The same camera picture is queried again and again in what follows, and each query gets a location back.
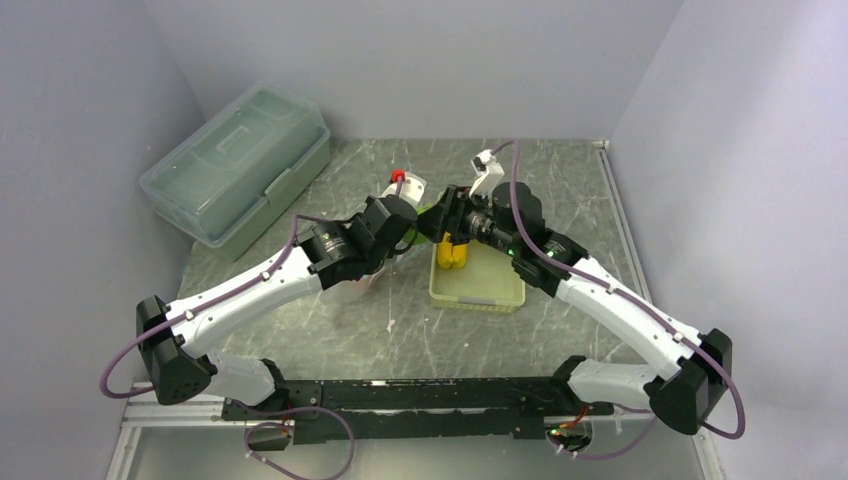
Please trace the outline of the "yellow bananas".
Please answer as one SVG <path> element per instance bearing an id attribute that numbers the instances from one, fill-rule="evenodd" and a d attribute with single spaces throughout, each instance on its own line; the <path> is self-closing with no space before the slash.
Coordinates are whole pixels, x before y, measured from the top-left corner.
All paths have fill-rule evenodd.
<path id="1" fill-rule="evenodd" d="M 436 263 L 442 269 L 462 269 L 467 261 L 468 243 L 454 243 L 450 233 L 445 232 L 436 245 Z"/>

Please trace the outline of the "clear zip top bag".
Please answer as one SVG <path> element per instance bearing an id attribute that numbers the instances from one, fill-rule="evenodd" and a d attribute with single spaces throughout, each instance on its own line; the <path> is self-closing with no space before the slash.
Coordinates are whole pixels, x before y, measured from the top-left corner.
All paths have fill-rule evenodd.
<path id="1" fill-rule="evenodd" d="M 409 246 L 408 250 L 386 260 L 373 274 L 364 275 L 359 280 L 340 282 L 324 293 L 325 301 L 333 304 L 348 304 L 361 299 L 368 293 L 372 285 L 385 276 L 391 268 L 411 260 L 419 253 L 421 245 L 428 242 L 429 240 L 421 234 L 409 233 L 402 241 L 404 247 Z"/>

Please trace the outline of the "pale green perforated basket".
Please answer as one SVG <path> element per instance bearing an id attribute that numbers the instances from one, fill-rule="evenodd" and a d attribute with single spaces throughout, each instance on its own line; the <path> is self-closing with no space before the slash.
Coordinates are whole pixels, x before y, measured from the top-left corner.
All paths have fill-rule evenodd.
<path id="1" fill-rule="evenodd" d="M 463 211 L 474 199 L 489 203 L 479 196 L 470 196 L 468 187 L 460 188 L 464 197 Z M 433 243 L 429 279 L 432 303 L 443 308 L 495 313 L 516 311 L 525 303 L 526 285 L 513 270 L 513 251 L 494 249 L 476 240 L 459 240 L 459 223 L 456 231 L 450 234 L 454 243 L 468 243 L 466 264 L 462 269 L 440 268 L 436 263 L 438 243 Z"/>

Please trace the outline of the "light green custard apple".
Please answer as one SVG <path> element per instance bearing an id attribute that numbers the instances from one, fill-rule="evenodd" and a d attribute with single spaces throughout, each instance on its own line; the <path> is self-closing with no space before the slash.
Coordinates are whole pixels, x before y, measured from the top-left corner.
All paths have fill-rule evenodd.
<path id="1" fill-rule="evenodd" d="M 435 205 L 426 205 L 421 206 L 416 210 L 417 212 L 417 220 L 418 224 L 433 224 L 436 223 L 440 218 L 440 208 Z"/>

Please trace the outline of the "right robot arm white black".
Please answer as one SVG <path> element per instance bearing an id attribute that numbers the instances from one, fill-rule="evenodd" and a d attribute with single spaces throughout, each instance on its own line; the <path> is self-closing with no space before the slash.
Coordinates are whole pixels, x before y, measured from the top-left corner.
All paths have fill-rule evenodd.
<path id="1" fill-rule="evenodd" d="M 527 185 L 502 183 L 490 200 L 451 185 L 419 213 L 416 227 L 434 243 L 475 240 L 500 252 L 527 285 L 589 315 L 643 359 L 607 365 L 570 357 L 552 377 L 551 401 L 560 413 L 615 403 L 647 409 L 667 427 L 694 435 L 707 427 L 724 393 L 738 393 L 728 335 L 717 328 L 702 333 L 647 303 L 584 247 L 548 227 Z"/>

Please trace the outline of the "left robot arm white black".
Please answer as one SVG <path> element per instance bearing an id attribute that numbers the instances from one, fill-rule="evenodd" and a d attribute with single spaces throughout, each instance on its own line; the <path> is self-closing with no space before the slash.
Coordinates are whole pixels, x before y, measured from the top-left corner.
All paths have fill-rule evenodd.
<path id="1" fill-rule="evenodd" d="M 226 354 L 215 345 L 240 325 L 282 305 L 382 269 L 400 254 L 421 199 L 370 197 L 363 211 L 320 222 L 277 256 L 190 298 L 150 296 L 136 306 L 138 346 L 158 402 L 175 405 L 200 394 L 234 397 L 264 420 L 279 417 L 287 392 L 269 360 Z"/>

